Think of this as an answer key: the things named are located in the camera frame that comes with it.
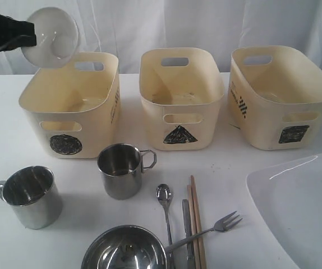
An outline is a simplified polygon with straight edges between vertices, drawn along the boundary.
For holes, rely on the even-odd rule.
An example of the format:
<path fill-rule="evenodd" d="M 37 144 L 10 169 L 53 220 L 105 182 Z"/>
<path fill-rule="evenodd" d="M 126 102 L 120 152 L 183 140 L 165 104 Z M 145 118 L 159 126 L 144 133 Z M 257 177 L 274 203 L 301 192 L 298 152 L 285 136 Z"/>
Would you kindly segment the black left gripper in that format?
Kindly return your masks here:
<path fill-rule="evenodd" d="M 0 14 L 0 52 L 37 45 L 34 24 Z"/>

